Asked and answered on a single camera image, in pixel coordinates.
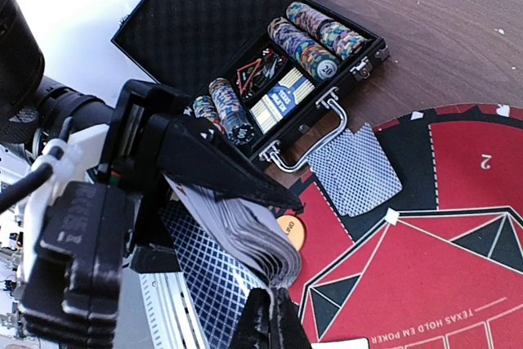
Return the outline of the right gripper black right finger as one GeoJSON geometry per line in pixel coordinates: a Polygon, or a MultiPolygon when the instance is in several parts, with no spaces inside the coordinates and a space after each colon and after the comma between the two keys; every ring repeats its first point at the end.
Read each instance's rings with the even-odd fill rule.
{"type": "Polygon", "coordinates": [[[311,344],[287,289],[277,290],[277,347],[311,349],[311,344]]]}

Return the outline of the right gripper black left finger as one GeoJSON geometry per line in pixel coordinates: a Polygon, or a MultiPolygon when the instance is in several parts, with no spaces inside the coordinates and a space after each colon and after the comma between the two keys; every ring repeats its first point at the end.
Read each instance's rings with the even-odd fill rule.
{"type": "Polygon", "coordinates": [[[270,297],[265,289],[252,289],[230,342],[231,349],[269,347],[270,297]]]}

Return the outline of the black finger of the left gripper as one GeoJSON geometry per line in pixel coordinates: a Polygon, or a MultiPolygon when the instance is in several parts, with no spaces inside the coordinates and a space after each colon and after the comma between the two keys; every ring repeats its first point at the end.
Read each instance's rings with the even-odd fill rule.
{"type": "Polygon", "coordinates": [[[225,198],[266,207],[303,210],[299,197],[251,163],[207,119],[168,117],[155,162],[185,186],[202,186],[225,198]]]}

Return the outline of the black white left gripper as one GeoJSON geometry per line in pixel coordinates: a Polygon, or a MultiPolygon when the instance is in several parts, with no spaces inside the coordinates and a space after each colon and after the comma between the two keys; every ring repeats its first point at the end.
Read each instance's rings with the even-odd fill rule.
{"type": "Polygon", "coordinates": [[[168,186],[152,154],[184,96],[131,80],[110,108],[44,74],[16,0],[1,0],[1,210],[23,228],[23,335],[110,345],[123,261],[139,274],[181,272],[157,210],[168,186]]]}

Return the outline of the blue backed card deck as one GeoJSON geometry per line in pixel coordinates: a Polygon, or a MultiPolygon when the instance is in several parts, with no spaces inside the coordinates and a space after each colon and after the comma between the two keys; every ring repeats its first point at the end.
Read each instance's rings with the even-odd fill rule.
{"type": "Polygon", "coordinates": [[[211,348],[226,348],[249,293],[290,287],[301,256],[267,207],[225,199],[202,186],[167,183],[178,200],[162,217],[204,336],[211,348]]]}

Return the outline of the orange big blind button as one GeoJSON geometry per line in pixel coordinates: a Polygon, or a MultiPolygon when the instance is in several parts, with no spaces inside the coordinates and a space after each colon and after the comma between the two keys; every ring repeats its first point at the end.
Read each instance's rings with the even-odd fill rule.
{"type": "Polygon", "coordinates": [[[297,251],[301,251],[306,241],[306,228],[303,222],[293,215],[283,215],[277,218],[279,226],[297,251]]]}

